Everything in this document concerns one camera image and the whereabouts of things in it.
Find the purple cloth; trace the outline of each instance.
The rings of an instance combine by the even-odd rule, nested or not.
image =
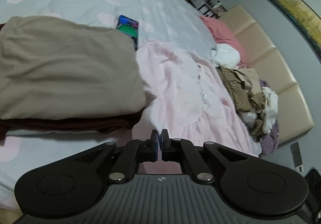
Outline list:
[[[269,83],[260,79],[261,87],[270,87]],[[273,153],[278,148],[279,138],[279,123],[276,120],[275,125],[273,126],[271,132],[266,136],[261,137],[260,144],[262,147],[262,152],[264,155],[269,155]]]

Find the framed painting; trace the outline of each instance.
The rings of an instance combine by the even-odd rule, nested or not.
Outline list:
[[[321,59],[321,18],[303,0],[269,0],[298,27]]]

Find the headboard panel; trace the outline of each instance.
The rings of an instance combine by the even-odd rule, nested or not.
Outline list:
[[[250,66],[255,68],[259,78],[269,82],[271,89],[279,96],[279,143],[311,129],[314,122],[299,84],[260,25],[240,5],[219,19],[240,41]]]

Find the phone screen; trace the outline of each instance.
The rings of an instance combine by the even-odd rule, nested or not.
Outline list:
[[[117,24],[117,30],[130,36],[134,40],[135,50],[137,50],[138,22],[120,15]]]

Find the polka dot bedsheet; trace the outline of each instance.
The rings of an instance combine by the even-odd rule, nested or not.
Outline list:
[[[105,27],[116,27],[119,15],[125,15],[139,22],[139,46],[149,40],[174,42],[207,60],[215,46],[199,12],[184,0],[0,0],[0,13],[0,24],[12,16],[49,15]],[[0,142],[0,207],[18,207],[14,185],[25,172],[103,142],[125,145],[129,140],[130,130],[108,135],[10,131]],[[258,147],[253,148],[253,153],[255,149],[260,153]]]

